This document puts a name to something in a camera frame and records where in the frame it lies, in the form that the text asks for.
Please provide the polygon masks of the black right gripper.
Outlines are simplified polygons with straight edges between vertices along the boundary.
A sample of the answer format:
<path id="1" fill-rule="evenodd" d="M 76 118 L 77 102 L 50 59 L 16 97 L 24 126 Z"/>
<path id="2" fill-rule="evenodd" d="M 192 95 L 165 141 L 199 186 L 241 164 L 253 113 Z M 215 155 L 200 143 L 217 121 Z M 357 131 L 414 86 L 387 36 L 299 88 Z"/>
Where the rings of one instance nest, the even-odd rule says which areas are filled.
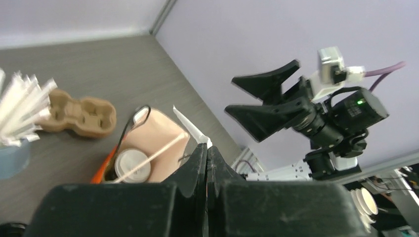
<path id="1" fill-rule="evenodd" d="M 311 84 L 304 76 L 282 92 L 282 83 L 300 68 L 294 59 L 273 71 L 233 77 L 231 82 L 241 90 L 263 102 L 286 103 L 278 105 L 229 105 L 225 112 L 232 117 L 257 142 L 274 133 L 292 129 L 311 142 L 312 149 L 332 148 L 340 144 L 344 136 L 328 119 L 320 103 L 311 101 Z"/>

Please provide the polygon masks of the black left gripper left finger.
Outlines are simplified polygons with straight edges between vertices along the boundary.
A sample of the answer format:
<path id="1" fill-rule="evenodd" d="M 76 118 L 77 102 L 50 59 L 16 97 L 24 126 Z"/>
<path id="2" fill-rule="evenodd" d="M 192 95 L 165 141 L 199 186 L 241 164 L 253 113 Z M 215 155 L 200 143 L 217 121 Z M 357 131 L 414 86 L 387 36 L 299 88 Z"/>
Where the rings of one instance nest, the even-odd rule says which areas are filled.
<path id="1" fill-rule="evenodd" d="M 200 237 L 206 144 L 160 183 L 64 184 L 42 199 L 27 237 Z"/>

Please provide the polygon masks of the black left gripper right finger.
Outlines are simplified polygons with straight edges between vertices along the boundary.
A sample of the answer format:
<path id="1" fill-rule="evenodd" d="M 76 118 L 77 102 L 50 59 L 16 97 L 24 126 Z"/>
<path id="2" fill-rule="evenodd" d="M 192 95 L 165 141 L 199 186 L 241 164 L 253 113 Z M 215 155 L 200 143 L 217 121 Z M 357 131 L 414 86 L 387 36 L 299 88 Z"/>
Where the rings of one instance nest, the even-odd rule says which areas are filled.
<path id="1" fill-rule="evenodd" d="M 364 237 L 366 228 L 341 185 L 246 181 L 208 149 L 211 237 Z"/>

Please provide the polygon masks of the white stir stick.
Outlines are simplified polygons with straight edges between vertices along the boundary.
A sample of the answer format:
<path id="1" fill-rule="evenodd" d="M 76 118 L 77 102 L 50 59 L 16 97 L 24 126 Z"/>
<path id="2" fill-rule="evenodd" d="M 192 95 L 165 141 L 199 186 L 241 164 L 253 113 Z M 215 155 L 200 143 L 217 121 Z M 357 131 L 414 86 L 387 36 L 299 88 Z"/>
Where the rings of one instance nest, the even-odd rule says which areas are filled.
<path id="1" fill-rule="evenodd" d="M 197 144 L 206 144 L 207 149 L 213 146 L 211 139 L 203 134 L 175 105 L 173 105 L 172 110 Z"/>
<path id="2" fill-rule="evenodd" d="M 121 177 L 117 178 L 116 180 L 114 180 L 112 183 L 113 184 L 116 184 L 116 183 L 122 182 L 124 179 L 126 179 L 127 177 L 129 177 L 131 174 L 133 174 L 137 170 L 141 169 L 147 163 L 150 163 L 152 160 L 154 160 L 160 154 L 164 153 L 167 149 L 169 149 L 171 146 L 173 146 L 175 143 L 179 142 L 180 140 L 184 139 L 185 137 L 189 137 L 189 135 L 187 133 L 181 133 L 176 138 L 174 138 L 169 143 L 167 143 L 162 148 L 160 148 L 158 151 L 156 151 L 154 154 L 152 154 L 150 157 L 148 157 L 145 161 L 143 161 L 142 163 L 138 164 L 137 166 L 135 166 L 134 168 L 132 168 L 130 171 L 128 171 L 127 173 L 125 173 L 123 176 L 121 176 Z"/>

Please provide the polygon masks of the orange paper bag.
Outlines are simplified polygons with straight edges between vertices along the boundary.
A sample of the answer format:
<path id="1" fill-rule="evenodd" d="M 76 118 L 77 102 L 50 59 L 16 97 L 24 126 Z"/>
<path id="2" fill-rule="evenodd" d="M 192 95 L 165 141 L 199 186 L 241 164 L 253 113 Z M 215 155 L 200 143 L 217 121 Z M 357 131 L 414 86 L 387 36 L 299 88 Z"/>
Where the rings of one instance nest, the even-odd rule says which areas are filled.
<path id="1" fill-rule="evenodd" d="M 150 157 L 181 133 L 187 132 L 159 110 L 148 105 L 137 108 L 128 120 L 119 142 L 102 163 L 91 183 L 112 183 L 116 180 L 114 164 L 122 151 L 137 149 Z M 189 138 L 190 136 L 185 137 L 152 160 L 151 174 L 145 182 L 161 182 L 175 172 L 180 167 Z"/>

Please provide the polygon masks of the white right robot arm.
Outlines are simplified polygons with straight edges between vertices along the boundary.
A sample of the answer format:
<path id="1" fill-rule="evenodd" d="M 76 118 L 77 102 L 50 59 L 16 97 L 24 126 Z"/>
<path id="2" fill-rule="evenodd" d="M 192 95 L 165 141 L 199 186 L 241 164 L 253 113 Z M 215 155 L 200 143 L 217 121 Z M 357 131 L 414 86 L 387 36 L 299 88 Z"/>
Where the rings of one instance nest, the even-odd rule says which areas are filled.
<path id="1" fill-rule="evenodd" d="M 313 79 L 301 76 L 291 88 L 283 83 L 300 68 L 299 61 L 256 75 L 237 76 L 232 83 L 259 99 L 261 105 L 228 105 L 225 112 L 257 142 L 291 128 L 310 141 L 304 161 L 309 177 L 328 180 L 360 172 L 357 157 L 367 146 L 368 128 L 388 117 L 371 90 L 345 87 L 314 101 Z"/>

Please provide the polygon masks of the brown cardboard cup carrier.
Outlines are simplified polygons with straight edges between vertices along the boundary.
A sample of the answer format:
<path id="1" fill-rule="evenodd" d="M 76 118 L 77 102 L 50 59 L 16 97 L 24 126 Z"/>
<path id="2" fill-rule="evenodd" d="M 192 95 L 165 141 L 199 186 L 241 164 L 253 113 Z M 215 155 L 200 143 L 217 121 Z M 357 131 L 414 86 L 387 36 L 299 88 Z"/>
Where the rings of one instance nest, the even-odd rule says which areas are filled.
<path id="1" fill-rule="evenodd" d="M 37 125 L 46 132 L 71 130 L 87 138 L 103 138 L 117 124 L 117 112 L 112 103 L 96 97 L 74 99 L 67 92 L 55 89 L 49 94 L 50 117 Z"/>

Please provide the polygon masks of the light blue cup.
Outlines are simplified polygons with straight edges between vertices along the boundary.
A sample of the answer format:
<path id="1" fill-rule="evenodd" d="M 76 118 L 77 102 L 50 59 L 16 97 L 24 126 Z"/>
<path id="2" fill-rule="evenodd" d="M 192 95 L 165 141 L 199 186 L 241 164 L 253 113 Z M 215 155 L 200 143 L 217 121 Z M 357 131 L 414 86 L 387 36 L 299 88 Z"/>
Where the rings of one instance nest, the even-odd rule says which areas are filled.
<path id="1" fill-rule="evenodd" d="M 30 162 L 31 143 L 21 140 L 21 146 L 0 146 L 0 179 L 8 179 L 24 170 Z"/>

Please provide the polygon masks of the white wooden stir sticks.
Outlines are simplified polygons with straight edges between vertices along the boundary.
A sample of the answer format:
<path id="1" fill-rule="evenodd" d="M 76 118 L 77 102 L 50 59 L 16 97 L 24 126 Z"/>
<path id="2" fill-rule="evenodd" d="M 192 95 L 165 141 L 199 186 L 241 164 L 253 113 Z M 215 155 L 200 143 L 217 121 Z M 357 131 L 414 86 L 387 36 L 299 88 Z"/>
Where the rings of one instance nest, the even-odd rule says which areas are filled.
<path id="1" fill-rule="evenodd" d="M 0 93 L 0 146 L 21 147 L 40 139 L 39 122 L 50 118 L 49 94 L 57 88 L 53 78 L 40 84 L 35 75 L 15 72 Z"/>

